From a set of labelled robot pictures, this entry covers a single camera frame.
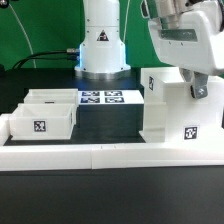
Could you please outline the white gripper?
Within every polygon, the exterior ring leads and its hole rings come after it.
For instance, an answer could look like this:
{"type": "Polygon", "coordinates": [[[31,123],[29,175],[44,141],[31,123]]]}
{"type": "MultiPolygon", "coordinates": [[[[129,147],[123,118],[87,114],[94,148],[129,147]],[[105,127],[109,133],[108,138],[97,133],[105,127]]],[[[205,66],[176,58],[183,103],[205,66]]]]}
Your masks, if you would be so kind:
{"type": "Polygon", "coordinates": [[[192,97],[207,97],[207,75],[224,73],[222,1],[142,0],[141,13],[148,20],[158,59],[195,71],[192,76],[192,97]]]}

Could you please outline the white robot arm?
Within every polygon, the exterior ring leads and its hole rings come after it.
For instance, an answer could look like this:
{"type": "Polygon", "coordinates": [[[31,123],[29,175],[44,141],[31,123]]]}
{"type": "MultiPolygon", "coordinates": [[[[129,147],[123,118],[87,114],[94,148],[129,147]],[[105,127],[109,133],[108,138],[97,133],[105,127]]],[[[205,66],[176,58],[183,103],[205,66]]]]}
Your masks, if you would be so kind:
{"type": "MultiPolygon", "coordinates": [[[[119,36],[119,0],[83,0],[85,38],[75,70],[96,79],[128,70],[119,36]]],[[[196,99],[208,95],[210,76],[224,73],[222,0],[142,0],[142,17],[158,59],[180,69],[196,99]]]]}

